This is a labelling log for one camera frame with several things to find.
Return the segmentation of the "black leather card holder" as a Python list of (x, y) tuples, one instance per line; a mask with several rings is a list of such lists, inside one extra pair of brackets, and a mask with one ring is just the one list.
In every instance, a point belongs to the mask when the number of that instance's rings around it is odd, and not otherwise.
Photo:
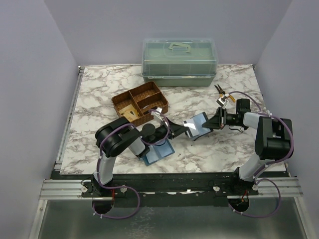
[(200, 137), (213, 132), (213, 129), (202, 126), (206, 121), (208, 121), (208, 117), (205, 112), (183, 121), (183, 126), (188, 128), (185, 134), (191, 139), (191, 141), (196, 141)]

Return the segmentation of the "brown wicker divided tray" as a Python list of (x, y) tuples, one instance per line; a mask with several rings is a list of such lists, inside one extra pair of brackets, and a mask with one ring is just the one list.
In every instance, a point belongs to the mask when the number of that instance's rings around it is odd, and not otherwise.
[(168, 112), (168, 101), (155, 82), (147, 82), (120, 93), (112, 97), (112, 103), (119, 117), (122, 117), (119, 110), (132, 104), (139, 113), (139, 118), (131, 122), (135, 126), (143, 125), (153, 119), (150, 109), (160, 107), (163, 114)]

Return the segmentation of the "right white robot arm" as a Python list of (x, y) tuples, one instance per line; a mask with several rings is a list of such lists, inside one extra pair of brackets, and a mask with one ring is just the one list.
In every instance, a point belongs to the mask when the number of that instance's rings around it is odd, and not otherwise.
[(235, 195), (245, 192), (248, 187), (246, 182), (253, 182), (268, 166), (284, 161), (293, 154), (292, 121), (251, 112), (249, 99), (237, 100), (235, 114), (219, 107), (215, 115), (202, 124), (204, 128), (209, 129), (222, 129), (226, 125), (256, 130), (255, 153), (238, 168), (238, 178), (229, 183), (229, 189)]

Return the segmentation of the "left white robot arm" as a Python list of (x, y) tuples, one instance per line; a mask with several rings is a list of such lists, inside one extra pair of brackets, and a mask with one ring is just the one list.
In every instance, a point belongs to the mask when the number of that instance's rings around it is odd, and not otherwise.
[(149, 166), (174, 154), (170, 140), (188, 130), (167, 118), (162, 119), (159, 127), (147, 123), (138, 130), (125, 117), (99, 128), (95, 133), (100, 155), (93, 174), (94, 192), (100, 197), (110, 193), (116, 158), (126, 149)]

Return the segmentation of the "blue plastic card sleeve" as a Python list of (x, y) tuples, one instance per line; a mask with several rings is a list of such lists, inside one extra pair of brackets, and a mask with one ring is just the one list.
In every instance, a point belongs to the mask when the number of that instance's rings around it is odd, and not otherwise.
[(146, 166), (150, 166), (175, 153), (169, 140), (158, 145), (151, 145), (149, 146), (149, 150), (150, 151), (142, 157)]

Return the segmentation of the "gold cards in tray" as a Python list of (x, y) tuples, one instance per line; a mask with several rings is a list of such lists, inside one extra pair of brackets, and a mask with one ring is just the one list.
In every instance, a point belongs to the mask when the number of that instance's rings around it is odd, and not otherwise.
[(128, 106), (119, 110), (119, 114), (125, 117), (130, 122), (137, 120), (139, 118), (139, 113), (132, 104), (129, 104)]

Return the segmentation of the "green clear-lid storage box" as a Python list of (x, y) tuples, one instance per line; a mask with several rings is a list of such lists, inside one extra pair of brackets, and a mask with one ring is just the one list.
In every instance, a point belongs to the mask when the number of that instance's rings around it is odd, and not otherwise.
[(218, 55), (210, 38), (149, 38), (143, 41), (142, 77), (162, 87), (208, 87)]

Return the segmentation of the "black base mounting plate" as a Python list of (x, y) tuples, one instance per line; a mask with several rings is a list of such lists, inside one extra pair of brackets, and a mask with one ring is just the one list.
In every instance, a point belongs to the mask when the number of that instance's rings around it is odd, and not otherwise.
[(115, 174), (102, 188), (90, 177), (82, 181), (82, 197), (98, 206), (141, 207), (226, 207), (228, 197), (255, 196), (252, 182), (244, 182), (233, 172)]

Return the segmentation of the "yellow handled pliers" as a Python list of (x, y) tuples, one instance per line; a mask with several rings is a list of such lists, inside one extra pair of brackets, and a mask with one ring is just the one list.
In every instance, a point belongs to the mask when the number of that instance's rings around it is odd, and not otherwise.
[(226, 97), (226, 98), (228, 98), (228, 99), (231, 99), (234, 103), (236, 102), (235, 98), (234, 98), (232, 95), (226, 93), (226, 92), (221, 88), (221, 86), (220, 86), (219, 84), (214, 85), (214, 86), (215, 86), (215, 88), (217, 89), (217, 91), (219, 92), (219, 96), (220, 96), (220, 97)]

